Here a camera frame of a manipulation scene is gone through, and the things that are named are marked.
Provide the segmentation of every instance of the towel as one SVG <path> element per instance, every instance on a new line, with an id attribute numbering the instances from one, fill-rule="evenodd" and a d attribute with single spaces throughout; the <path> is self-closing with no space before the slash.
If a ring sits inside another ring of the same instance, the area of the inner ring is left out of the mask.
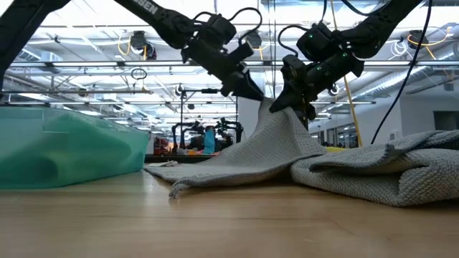
<path id="1" fill-rule="evenodd" d="M 289 173 L 307 186 L 387 204 L 410 206 L 459 198 L 459 131 L 409 135 L 387 144 L 327 153 L 291 108 L 270 113 L 265 98 L 253 135 L 198 164 L 145 167 L 188 187 L 237 186 Z"/>

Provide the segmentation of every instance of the ceiling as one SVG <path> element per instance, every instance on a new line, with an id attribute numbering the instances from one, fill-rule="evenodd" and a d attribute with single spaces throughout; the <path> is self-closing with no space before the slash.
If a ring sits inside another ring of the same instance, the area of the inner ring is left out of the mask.
<path id="1" fill-rule="evenodd" d="M 0 5 L 0 13 L 5 10 L 6 3 L 2 1 Z M 258 61 L 277 61 L 276 67 L 266 65 L 254 65 L 251 69 L 252 76 L 256 78 L 256 82 L 265 91 L 268 97 L 272 97 L 280 93 L 283 88 L 283 78 L 279 69 L 282 64 L 281 60 L 287 54 L 290 54 L 286 49 L 283 49 L 274 40 L 275 32 L 279 32 L 282 28 L 289 24 L 301 24 L 304 27 L 310 27 L 312 23 L 321 19 L 322 4 L 321 0 L 317 1 L 276 1 L 274 11 L 273 1 L 262 0 L 158 0 L 157 4 L 165 8 L 174 9 L 184 15 L 192 18 L 201 11 L 211 13 L 220 13 L 225 17 L 232 16 L 236 11 L 244 7 L 258 8 L 262 14 L 262 26 L 259 28 L 260 37 L 262 38 L 262 50 L 255 50 L 253 56 L 247 58 L 247 63 Z M 457 23 L 457 12 L 459 7 L 455 7 L 456 1 L 434 1 L 435 7 L 432 10 L 432 16 L 427 30 L 427 37 L 430 42 L 440 42 L 432 46 L 430 50 L 435 54 L 441 51 L 443 47 L 456 42 L 457 31 L 459 27 Z M 352 1 L 352 3 L 362 11 L 371 11 L 378 1 Z M 359 16 L 349 10 L 340 1 L 335 1 L 336 21 L 340 30 L 350 29 L 360 22 L 364 17 Z M 414 50 L 406 47 L 406 37 L 413 29 L 422 29 L 425 22 L 427 8 L 419 6 L 415 9 L 404 21 L 402 21 L 397 29 L 394 30 L 388 42 L 382 47 L 379 53 L 372 57 L 371 60 L 376 61 L 397 61 L 410 60 L 414 54 Z M 324 19 L 329 23 L 329 27 L 333 27 L 333 17 L 331 15 L 331 6 L 328 5 L 328 11 Z M 259 17 L 253 11 L 245 11 L 238 15 L 232 23 L 235 24 L 238 34 L 227 45 L 229 51 L 232 51 L 237 46 L 237 37 L 248 29 L 253 28 L 259 22 Z M 105 117 L 123 117 L 134 118 L 129 123 L 139 127 L 153 125 L 158 130 L 168 130 L 171 123 L 178 122 L 180 118 L 180 104 L 175 102 L 180 101 L 176 90 L 180 87 L 185 90 L 199 90 L 203 88 L 219 89 L 221 82 L 211 75 L 208 75 L 205 70 L 192 65 L 182 66 L 179 50 L 172 49 L 157 35 L 147 23 L 133 15 L 122 6 L 113 0 L 72 0 L 63 9 L 51 13 L 41 27 L 38 28 L 34 36 L 30 39 L 24 50 L 27 53 L 32 53 L 43 58 L 43 53 L 52 53 L 52 60 L 62 62 L 121 62 L 123 60 L 144 62 L 143 57 L 139 54 L 130 51 L 124 55 L 120 52 L 129 50 L 126 42 L 134 31 L 145 31 L 147 40 L 152 43 L 157 51 L 157 61 L 155 65 L 144 66 L 140 63 L 135 67 L 98 67 L 97 65 L 80 65 L 79 67 L 59 67 L 58 71 L 50 72 L 37 67 L 11 67 L 8 71 L 6 79 L 9 80 L 8 90 L 61 90 L 61 91 L 77 91 L 85 88 L 89 91 L 116 91 L 117 93 L 110 94 L 89 94 L 88 96 L 79 97 L 76 94 L 66 94 L 65 92 L 58 95 L 47 95 L 45 97 L 53 100 L 65 101 L 101 101 L 113 100 L 121 102 L 161 102 L 160 104 L 151 105 L 120 105 L 120 110 L 113 107 L 104 107 L 103 105 L 65 105 L 67 108 L 76 110 L 92 111 L 92 115 L 100 113 Z M 296 40 L 303 34 L 299 29 L 289 29 L 283 34 L 284 44 L 297 49 L 295 46 Z M 396 43 L 400 38 L 404 39 L 404 43 Z M 422 49 L 418 59 L 432 60 L 432 56 L 427 52 L 426 48 Z M 26 62 L 25 58 L 17 58 L 16 62 Z M 131 72 L 136 68 L 142 68 L 148 76 L 144 80 L 135 80 L 131 77 Z M 356 78 L 353 74 L 348 75 L 350 89 L 353 94 L 358 94 L 372 82 L 391 75 L 393 71 L 404 71 L 407 66 L 400 67 L 385 63 L 384 66 L 378 68 L 366 67 L 365 73 Z M 442 76 L 434 74 L 430 77 L 423 78 L 420 81 L 408 88 L 422 87 L 428 82 L 441 82 Z M 344 80 L 337 82 L 337 86 L 341 89 L 336 97 L 331 97 L 327 92 L 322 92 L 318 96 L 318 101 L 336 101 L 345 100 Z M 143 89 L 147 93 L 133 94 L 133 90 Z M 424 95 L 429 92 L 436 91 L 436 94 L 444 94 L 436 87 L 429 88 L 417 94 Z M 368 100 L 376 100 L 377 95 L 367 95 Z M 15 95 L 14 101 L 37 101 L 40 100 L 40 95 Z M 202 118 L 210 123 L 215 123 L 215 118 L 225 116 L 229 119 L 236 118 L 236 104 L 234 98 L 223 97 L 220 94 L 202 94 L 196 92 L 188 99 L 189 102 L 204 102 L 204 104 L 196 104 L 194 109 L 189 106 L 184 106 L 184 113 L 189 120 L 198 118 L 201 114 Z M 325 110 L 330 105 L 317 105 L 318 110 Z"/>

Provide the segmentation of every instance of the green bin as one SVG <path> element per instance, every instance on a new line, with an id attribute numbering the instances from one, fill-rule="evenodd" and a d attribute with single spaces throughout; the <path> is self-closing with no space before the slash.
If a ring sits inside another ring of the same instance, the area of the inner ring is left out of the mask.
<path id="1" fill-rule="evenodd" d="M 148 137 L 71 110 L 0 107 L 0 188 L 51 188 L 139 171 Z"/>

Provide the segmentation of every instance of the wooden table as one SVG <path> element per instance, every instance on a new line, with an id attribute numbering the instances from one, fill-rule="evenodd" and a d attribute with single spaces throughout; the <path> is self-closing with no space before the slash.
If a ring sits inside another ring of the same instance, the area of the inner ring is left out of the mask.
<path id="1" fill-rule="evenodd" d="M 0 191 L 0 257 L 459 257 L 459 202 L 399 209 L 291 183 L 195 189 L 132 173 Z"/>

